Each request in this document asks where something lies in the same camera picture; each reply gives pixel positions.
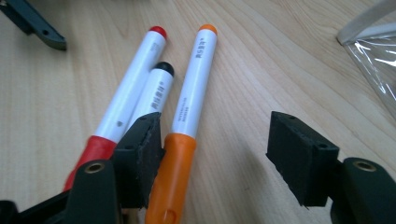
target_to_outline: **white marker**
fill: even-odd
[[[149,29],[125,76],[107,108],[102,122],[84,148],[74,170],[64,184],[64,190],[73,187],[77,169],[88,161],[108,160],[114,147],[128,130],[134,106],[149,78],[149,72],[158,62],[166,43],[166,32],[160,26]]]
[[[172,132],[165,138],[165,155],[149,196],[146,224],[180,221],[216,42],[216,28],[210,24],[201,26],[178,99]]]
[[[115,143],[124,136],[149,72],[163,52],[165,38],[166,32],[159,26],[148,31],[94,135]]]
[[[163,112],[163,106],[172,87],[173,75],[174,69],[171,64],[161,62],[155,65],[148,75],[148,80],[142,94],[140,94],[128,129],[144,115]]]
[[[215,54],[216,29],[207,24],[195,38],[189,67],[178,98],[172,133],[184,133],[195,138],[204,103],[206,84]]]

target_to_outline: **screw hole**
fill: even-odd
[[[375,172],[376,168],[372,164],[366,161],[355,161],[353,164],[358,167],[359,169],[367,172]]]
[[[105,166],[102,163],[94,163],[94,164],[88,166],[87,168],[85,168],[85,173],[94,174],[94,173],[97,173],[97,172],[103,170],[104,168],[105,168]]]
[[[327,146],[326,144],[324,144],[324,143],[320,143],[318,146],[321,147],[321,148],[327,148],[327,147],[328,147],[328,146]]]

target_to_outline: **black tool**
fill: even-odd
[[[25,0],[0,0],[0,10],[27,35],[36,34],[46,45],[66,50],[64,37]]]
[[[0,201],[2,224],[119,224],[121,208],[147,207],[164,150],[160,113],[139,118],[114,149],[111,160],[78,168],[73,188],[21,213]]]
[[[324,206],[334,224],[396,223],[396,183],[380,165],[337,160],[339,148],[294,116],[273,112],[267,157],[300,205]]]

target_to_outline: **black metal bracket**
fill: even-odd
[[[0,10],[27,35],[34,33],[46,45],[66,50],[64,37],[25,0],[0,0]]]

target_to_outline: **wooden table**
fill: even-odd
[[[153,25],[167,31],[162,60],[176,70],[163,137],[198,28],[219,32],[182,223],[331,223],[331,201],[300,207],[266,158],[274,110],[334,142],[340,160],[375,161],[396,178],[396,122],[335,39],[375,0],[29,2],[68,50],[0,14],[0,198],[20,210],[62,190]]]

